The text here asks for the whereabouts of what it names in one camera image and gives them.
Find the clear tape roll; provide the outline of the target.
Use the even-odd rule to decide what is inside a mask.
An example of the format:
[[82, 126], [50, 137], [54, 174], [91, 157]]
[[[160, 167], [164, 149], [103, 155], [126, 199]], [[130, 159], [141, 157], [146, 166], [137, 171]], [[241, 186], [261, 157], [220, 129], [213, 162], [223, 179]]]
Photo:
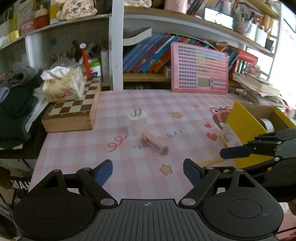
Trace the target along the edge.
[[257, 121], [265, 128], [268, 133], [274, 132], [274, 126], [267, 118], [258, 118]]

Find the pink cylindrical gadget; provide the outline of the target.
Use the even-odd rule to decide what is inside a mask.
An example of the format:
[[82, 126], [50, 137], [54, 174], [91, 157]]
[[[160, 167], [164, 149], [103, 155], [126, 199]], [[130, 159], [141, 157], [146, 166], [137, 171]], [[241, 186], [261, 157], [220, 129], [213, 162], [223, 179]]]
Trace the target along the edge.
[[166, 155], [169, 152], [166, 142], [160, 137], [156, 137], [155, 135], [149, 133], [148, 131], [142, 132], [142, 143], [147, 144], [162, 155]]

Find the white plug adapter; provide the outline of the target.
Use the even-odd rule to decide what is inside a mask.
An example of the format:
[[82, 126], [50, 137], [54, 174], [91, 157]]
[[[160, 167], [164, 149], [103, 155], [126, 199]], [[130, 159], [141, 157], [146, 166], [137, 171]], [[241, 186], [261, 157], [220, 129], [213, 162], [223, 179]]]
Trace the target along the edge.
[[147, 113], [139, 109], [128, 109], [125, 112], [125, 125], [130, 136], [141, 136], [147, 129]]

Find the stack of papers and books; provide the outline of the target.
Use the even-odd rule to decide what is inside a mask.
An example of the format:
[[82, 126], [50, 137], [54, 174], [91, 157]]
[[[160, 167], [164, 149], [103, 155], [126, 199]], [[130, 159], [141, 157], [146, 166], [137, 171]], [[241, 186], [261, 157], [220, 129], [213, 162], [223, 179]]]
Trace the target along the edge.
[[257, 105], [277, 106], [282, 112], [289, 110], [280, 91], [264, 79], [256, 78], [250, 74], [235, 73], [233, 80], [243, 88], [243, 90], [237, 89], [235, 92], [241, 94], [249, 102]]

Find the wooden chessboard box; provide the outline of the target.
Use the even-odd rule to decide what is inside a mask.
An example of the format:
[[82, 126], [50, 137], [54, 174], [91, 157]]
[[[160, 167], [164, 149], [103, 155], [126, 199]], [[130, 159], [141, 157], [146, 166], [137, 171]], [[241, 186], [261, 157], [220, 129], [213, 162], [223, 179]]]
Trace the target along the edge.
[[80, 99], [56, 102], [49, 105], [42, 117], [42, 124], [47, 133], [84, 131], [93, 129], [101, 78], [87, 80]]

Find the pink checked tablecloth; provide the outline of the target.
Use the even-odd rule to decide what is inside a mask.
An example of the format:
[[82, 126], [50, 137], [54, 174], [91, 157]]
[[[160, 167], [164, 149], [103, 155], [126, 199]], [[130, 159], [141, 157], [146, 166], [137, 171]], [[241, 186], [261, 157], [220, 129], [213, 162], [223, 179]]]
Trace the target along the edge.
[[[113, 173], [104, 189], [115, 199], [181, 199], [192, 189], [183, 173], [187, 158], [202, 166], [233, 166], [222, 161], [224, 147], [211, 108], [232, 107], [232, 94], [174, 93], [170, 90], [106, 91], [99, 96], [92, 130], [50, 133], [36, 162], [31, 185], [53, 169], [75, 173], [106, 159]], [[147, 113], [147, 130], [165, 141], [162, 155], [127, 130], [125, 115]]]

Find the floral tissue pack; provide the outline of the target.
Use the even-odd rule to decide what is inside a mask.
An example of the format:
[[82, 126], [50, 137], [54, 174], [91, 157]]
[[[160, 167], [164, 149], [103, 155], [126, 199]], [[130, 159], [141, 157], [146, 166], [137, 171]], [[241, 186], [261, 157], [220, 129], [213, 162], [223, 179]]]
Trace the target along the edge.
[[78, 100], [82, 97], [86, 80], [82, 68], [56, 66], [41, 74], [42, 91], [49, 102]]

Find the pink keyboard learning toy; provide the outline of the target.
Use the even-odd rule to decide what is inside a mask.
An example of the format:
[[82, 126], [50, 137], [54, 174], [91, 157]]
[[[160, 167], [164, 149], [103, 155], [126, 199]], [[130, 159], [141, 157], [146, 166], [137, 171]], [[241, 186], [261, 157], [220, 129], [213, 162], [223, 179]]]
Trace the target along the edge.
[[228, 54], [210, 48], [171, 44], [171, 90], [184, 93], [228, 93]]

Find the pile of dark clothes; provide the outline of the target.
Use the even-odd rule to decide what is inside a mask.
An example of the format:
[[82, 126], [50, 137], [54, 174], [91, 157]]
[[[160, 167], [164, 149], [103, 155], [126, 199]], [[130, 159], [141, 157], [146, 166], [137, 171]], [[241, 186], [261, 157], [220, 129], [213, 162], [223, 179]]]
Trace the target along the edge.
[[1, 80], [1, 87], [9, 89], [8, 95], [1, 101], [2, 150], [13, 149], [30, 139], [26, 125], [38, 103], [34, 91], [42, 84], [41, 72], [19, 62]]

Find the white pen holder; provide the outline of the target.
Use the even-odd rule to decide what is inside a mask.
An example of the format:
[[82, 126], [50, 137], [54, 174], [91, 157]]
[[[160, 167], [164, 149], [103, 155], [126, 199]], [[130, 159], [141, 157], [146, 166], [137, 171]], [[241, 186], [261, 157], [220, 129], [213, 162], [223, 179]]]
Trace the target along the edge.
[[261, 45], [262, 47], [265, 47], [266, 39], [267, 39], [267, 33], [264, 30], [257, 28], [254, 41], [257, 44]]

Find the red white pen toy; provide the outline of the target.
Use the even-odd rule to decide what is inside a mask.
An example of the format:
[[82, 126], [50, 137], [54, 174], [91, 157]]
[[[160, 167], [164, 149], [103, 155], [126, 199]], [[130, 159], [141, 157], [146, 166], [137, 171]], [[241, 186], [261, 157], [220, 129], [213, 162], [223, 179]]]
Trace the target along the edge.
[[85, 66], [85, 71], [86, 71], [87, 78], [90, 79], [92, 77], [92, 74], [91, 74], [91, 70], [90, 70], [90, 67], [89, 67], [88, 57], [87, 57], [85, 48], [86, 48], [86, 44], [81, 43], [80, 44], [80, 49], [81, 49], [81, 52], [82, 52], [83, 63], [84, 63], [84, 66]]

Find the row of blue books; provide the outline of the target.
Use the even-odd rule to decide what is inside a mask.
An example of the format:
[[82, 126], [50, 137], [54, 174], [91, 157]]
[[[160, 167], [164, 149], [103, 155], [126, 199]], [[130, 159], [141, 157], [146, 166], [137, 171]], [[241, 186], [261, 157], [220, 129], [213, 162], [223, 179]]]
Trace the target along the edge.
[[123, 72], [145, 73], [169, 49], [172, 42], [177, 42], [180, 35], [171, 33], [152, 35], [139, 43], [123, 48]]

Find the lit phone on shelf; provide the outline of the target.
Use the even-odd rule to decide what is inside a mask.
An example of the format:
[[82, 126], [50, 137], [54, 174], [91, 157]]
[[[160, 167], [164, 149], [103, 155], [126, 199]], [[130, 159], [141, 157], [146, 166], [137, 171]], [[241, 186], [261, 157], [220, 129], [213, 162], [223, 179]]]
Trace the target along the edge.
[[204, 20], [221, 25], [231, 30], [234, 28], [233, 18], [231, 16], [210, 8], [204, 9]]

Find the pink floral plush doll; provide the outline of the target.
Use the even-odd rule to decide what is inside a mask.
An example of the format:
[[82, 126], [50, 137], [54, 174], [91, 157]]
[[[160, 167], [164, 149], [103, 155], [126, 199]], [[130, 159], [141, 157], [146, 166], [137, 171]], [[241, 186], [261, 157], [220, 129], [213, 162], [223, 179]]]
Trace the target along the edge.
[[96, 3], [93, 0], [66, 0], [56, 1], [62, 5], [57, 12], [57, 18], [61, 21], [74, 20], [97, 14]]

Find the white quilted handbag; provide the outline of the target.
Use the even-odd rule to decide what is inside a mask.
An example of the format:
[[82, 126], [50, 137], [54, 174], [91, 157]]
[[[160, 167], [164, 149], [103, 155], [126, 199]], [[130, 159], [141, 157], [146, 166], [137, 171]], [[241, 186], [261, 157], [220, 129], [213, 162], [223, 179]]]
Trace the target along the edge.
[[125, 6], [150, 8], [152, 0], [125, 0]]

